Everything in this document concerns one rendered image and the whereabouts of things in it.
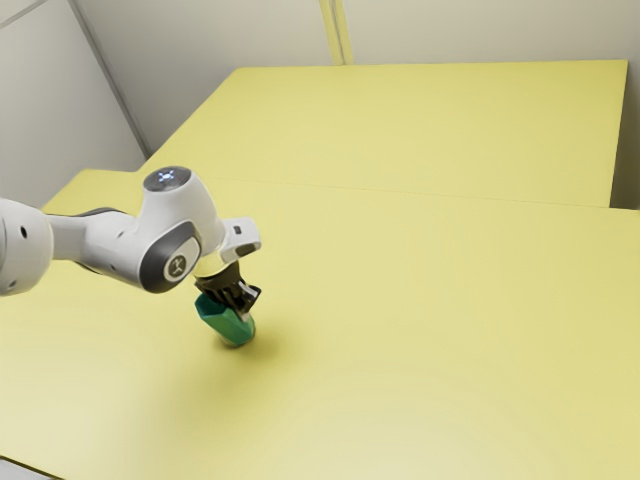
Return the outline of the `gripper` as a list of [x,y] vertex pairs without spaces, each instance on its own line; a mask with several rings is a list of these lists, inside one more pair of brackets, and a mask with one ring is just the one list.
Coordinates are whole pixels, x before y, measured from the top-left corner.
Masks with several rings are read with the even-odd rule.
[[261,294],[259,287],[242,278],[239,264],[230,264],[215,275],[196,276],[195,285],[211,300],[236,309],[242,322],[251,319],[250,310]]

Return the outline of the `teal faceted mug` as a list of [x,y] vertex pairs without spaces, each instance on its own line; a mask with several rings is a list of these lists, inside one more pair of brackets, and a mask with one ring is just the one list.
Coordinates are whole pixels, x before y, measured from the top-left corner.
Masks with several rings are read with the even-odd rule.
[[245,345],[255,336],[255,323],[250,314],[241,317],[231,308],[212,300],[204,293],[196,299],[195,308],[200,319],[231,347]]

